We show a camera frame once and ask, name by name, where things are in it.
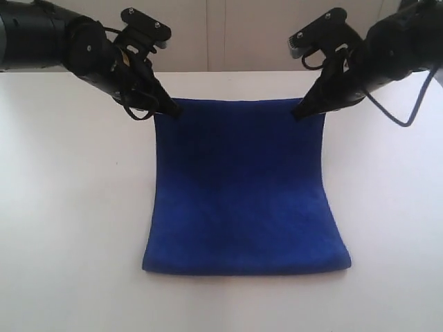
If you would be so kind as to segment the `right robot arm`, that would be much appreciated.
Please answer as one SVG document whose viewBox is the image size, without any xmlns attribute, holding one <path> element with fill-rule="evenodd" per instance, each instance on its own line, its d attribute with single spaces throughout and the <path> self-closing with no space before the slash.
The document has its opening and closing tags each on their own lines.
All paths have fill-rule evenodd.
<svg viewBox="0 0 443 332">
<path fill-rule="evenodd" d="M 442 2 L 416 1 L 373 25 L 365 38 L 351 28 L 343 8 L 332 8 L 288 40 L 294 59 L 321 52 L 319 78 L 292 111 L 295 119 L 338 111 L 369 99 L 400 127 L 414 122 L 431 80 L 442 70 Z M 372 93 L 412 73 L 428 73 L 407 121 L 388 112 Z"/>
</svg>

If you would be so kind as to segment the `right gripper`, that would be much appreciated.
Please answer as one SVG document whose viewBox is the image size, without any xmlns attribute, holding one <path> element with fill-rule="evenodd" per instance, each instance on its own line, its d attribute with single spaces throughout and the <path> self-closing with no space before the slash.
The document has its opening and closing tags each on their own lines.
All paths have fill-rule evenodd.
<svg viewBox="0 0 443 332">
<path fill-rule="evenodd" d="M 291 111 L 295 120 L 354 106 L 377 86 L 377 74 L 367 64 L 357 64 L 348 51 L 339 51 L 320 77 Z"/>
</svg>

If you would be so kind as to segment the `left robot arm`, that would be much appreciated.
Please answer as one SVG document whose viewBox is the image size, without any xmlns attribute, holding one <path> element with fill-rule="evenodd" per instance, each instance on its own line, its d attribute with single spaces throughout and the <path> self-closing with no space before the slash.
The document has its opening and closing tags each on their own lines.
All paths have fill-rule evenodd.
<svg viewBox="0 0 443 332">
<path fill-rule="evenodd" d="M 1 2 L 1 70 L 62 66 L 121 105 L 134 120 L 160 113 L 178 118 L 181 109 L 157 80 L 150 53 L 164 49 L 171 29 L 134 8 L 110 29 L 86 15 L 49 1 Z M 115 33 L 114 40 L 107 37 Z"/>
</svg>

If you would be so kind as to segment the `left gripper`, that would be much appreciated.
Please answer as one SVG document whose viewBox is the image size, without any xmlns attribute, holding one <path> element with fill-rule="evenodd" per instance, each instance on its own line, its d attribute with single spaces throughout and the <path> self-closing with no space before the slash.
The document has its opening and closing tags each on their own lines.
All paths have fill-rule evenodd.
<svg viewBox="0 0 443 332">
<path fill-rule="evenodd" d="M 182 110 L 154 76 L 147 56 L 155 47 L 99 21 L 69 31 L 67 69 L 110 95 L 126 111 L 153 111 L 178 118 Z"/>
</svg>

